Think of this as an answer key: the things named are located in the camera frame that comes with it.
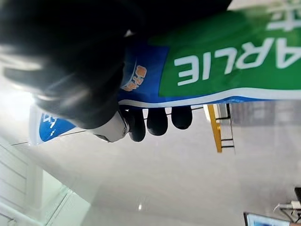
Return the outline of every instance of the wall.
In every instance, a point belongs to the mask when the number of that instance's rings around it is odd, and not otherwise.
[[[28,158],[0,138],[0,202],[23,212]]]

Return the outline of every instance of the white lettering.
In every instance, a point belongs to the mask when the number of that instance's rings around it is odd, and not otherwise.
[[[207,52],[203,54],[203,77],[202,80],[209,79],[211,69],[211,53]]]
[[[192,56],[186,56],[182,58],[178,58],[174,60],[174,65],[175,66],[180,66],[180,65],[187,65],[191,64],[191,70],[179,72],[179,77],[187,77],[187,76],[192,76],[191,79],[184,80],[178,82],[178,86],[194,83],[198,81],[199,78],[199,62],[198,62],[198,57],[195,55]]]
[[[287,68],[288,66],[295,63],[301,58],[301,47],[287,47],[286,39],[279,38],[276,42],[277,44],[277,56],[276,56],[276,67],[277,68]]]
[[[214,53],[215,58],[228,57],[224,74],[230,74],[232,72],[233,65],[234,65],[235,59],[236,59],[236,55],[237,55],[237,50],[236,50],[236,48],[233,48],[233,47],[223,48],[223,49],[219,49],[219,50],[215,51],[215,53]]]
[[[271,49],[271,46],[274,42],[274,38],[266,38],[263,42],[263,45],[260,47],[255,47],[253,43],[247,42],[242,45],[242,48],[244,49],[245,53],[243,53],[236,61],[236,67],[238,69],[248,69],[248,68],[254,68],[262,65],[265,58],[267,57],[269,50]],[[244,60],[252,55],[252,54],[258,54],[256,60],[251,63],[245,63]]]

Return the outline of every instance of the bright light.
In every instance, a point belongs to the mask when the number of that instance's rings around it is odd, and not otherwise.
[[[30,93],[14,90],[3,95],[0,105],[14,120],[23,121],[29,119],[29,110],[33,103]]]
[[[209,110],[208,110],[208,105],[203,105],[204,108],[204,112],[205,112],[205,116],[208,122],[211,122],[210,120],[210,114],[209,114]]]

